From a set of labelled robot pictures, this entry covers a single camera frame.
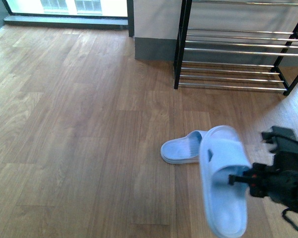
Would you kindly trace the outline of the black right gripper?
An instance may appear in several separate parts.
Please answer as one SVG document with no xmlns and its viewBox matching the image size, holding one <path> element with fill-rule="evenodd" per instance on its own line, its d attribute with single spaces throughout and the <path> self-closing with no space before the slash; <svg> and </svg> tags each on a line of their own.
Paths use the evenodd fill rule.
<svg viewBox="0 0 298 238">
<path fill-rule="evenodd" d="M 229 175 L 228 184 L 249 184 L 251 196 L 268 196 L 298 213 L 298 137 L 292 129 L 280 126 L 261 134 L 263 142 L 271 146 L 273 164 L 254 163 L 250 173 L 254 181 L 250 177 Z"/>
</svg>

